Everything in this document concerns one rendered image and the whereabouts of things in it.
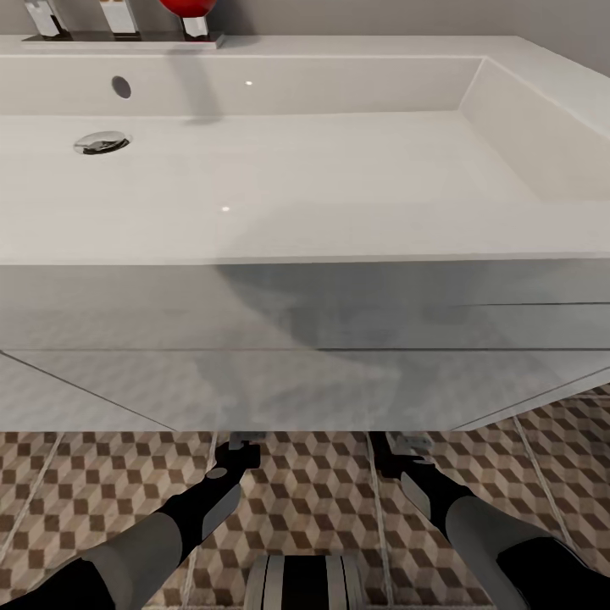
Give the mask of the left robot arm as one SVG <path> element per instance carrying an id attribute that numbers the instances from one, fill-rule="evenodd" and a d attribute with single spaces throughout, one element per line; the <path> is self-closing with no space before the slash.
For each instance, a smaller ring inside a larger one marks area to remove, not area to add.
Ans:
<path id="1" fill-rule="evenodd" d="M 196 546 L 237 508 L 267 431 L 231 431 L 204 480 L 107 542 L 80 552 L 0 610 L 142 610 Z"/>

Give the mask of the mousetrap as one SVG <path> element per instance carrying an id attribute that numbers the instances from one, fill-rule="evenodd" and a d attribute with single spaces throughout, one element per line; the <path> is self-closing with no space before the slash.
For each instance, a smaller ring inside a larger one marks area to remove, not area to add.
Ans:
<path id="1" fill-rule="evenodd" d="M 384 431 L 369 431 L 370 441 L 374 449 L 374 455 L 380 456 L 382 453 L 392 454 L 387 436 Z"/>

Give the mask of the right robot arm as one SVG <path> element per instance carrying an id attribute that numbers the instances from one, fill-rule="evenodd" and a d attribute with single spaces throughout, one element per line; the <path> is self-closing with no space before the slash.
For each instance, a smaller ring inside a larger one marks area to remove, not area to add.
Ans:
<path id="1" fill-rule="evenodd" d="M 396 454 L 374 456 L 385 478 L 440 530 L 498 610 L 610 610 L 610 578 L 548 531 L 515 518 L 435 470 L 411 450 L 423 436 L 399 435 Z"/>

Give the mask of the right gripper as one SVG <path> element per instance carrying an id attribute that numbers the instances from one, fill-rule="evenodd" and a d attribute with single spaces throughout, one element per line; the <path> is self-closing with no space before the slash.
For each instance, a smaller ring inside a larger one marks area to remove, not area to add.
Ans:
<path id="1" fill-rule="evenodd" d="M 386 454 L 382 453 L 380 456 L 374 456 L 374 467 L 381 469 L 381 474 L 385 478 L 396 478 L 401 480 L 400 475 L 400 464 L 407 459 L 425 459 L 421 456 L 408 456 L 408 455 L 397 455 L 397 454 Z"/>

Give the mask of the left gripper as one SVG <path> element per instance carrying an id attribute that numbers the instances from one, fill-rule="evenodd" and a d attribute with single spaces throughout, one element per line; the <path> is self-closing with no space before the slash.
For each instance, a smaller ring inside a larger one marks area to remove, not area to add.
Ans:
<path id="1" fill-rule="evenodd" d="M 260 466 L 260 445 L 248 445 L 247 443 L 240 450 L 230 450 L 228 444 L 216 448 L 217 463 L 222 463 L 225 459 L 237 459 L 242 466 L 242 475 L 246 469 L 259 469 Z"/>

